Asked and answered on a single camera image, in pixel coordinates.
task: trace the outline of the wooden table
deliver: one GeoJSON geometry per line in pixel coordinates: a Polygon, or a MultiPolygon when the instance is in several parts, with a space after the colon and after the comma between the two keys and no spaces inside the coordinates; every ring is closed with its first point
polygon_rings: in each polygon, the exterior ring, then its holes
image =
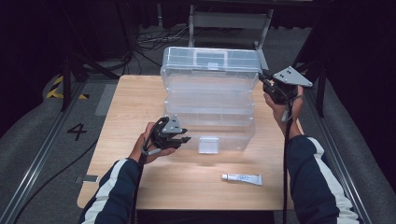
{"type": "MultiPolygon", "coordinates": [[[[148,122],[163,116],[166,91],[159,76],[120,78],[87,175],[101,178],[114,161],[127,157],[148,122]]],[[[281,210],[283,207],[283,142],[271,108],[254,92],[256,133],[245,150],[199,154],[178,149],[145,166],[138,209],[281,210]],[[263,185],[221,179],[222,174],[260,174],[263,185]]],[[[98,183],[84,183],[78,206],[84,207],[98,183]]],[[[288,208],[292,208],[289,199],[288,208]]]]}

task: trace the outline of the sleeve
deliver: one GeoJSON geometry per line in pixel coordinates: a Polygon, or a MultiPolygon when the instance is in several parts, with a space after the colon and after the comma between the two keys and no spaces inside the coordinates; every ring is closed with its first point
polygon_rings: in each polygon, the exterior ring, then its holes
{"type": "Polygon", "coordinates": [[[290,194],[301,223],[361,223],[329,167],[319,142],[304,135],[290,139],[287,166],[290,194]]]}
{"type": "Polygon", "coordinates": [[[134,160],[115,162],[99,182],[99,190],[83,209],[79,223],[127,223],[138,173],[134,160]]]}

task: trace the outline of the white tube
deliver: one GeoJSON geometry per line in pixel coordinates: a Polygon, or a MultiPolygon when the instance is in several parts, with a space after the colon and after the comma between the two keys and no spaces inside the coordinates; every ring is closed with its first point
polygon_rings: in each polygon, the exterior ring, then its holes
{"type": "Polygon", "coordinates": [[[254,185],[262,185],[261,175],[237,175],[237,174],[227,174],[221,175],[221,179],[232,180],[232,181],[242,181],[254,185]]]}

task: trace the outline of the yellow and black hazard tape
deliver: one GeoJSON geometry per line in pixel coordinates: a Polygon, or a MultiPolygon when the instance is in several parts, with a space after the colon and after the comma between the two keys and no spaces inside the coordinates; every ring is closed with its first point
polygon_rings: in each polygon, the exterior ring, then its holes
{"type": "MultiPolygon", "coordinates": [[[[56,80],[52,84],[52,87],[49,90],[49,93],[47,93],[47,98],[60,98],[60,99],[64,98],[64,95],[62,93],[56,92],[63,80],[64,80],[64,76],[62,75],[59,75],[58,78],[56,78],[56,80]]],[[[89,94],[81,94],[78,97],[78,99],[80,100],[88,100],[89,98],[90,98],[89,94]]]]}

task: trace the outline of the plastic storage box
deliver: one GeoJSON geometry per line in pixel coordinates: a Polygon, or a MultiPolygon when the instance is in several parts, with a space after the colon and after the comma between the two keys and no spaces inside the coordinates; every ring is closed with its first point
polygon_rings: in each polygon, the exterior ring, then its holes
{"type": "Polygon", "coordinates": [[[261,72],[255,50],[167,48],[164,115],[177,115],[201,153],[245,149],[255,133],[251,93],[261,72]]]}

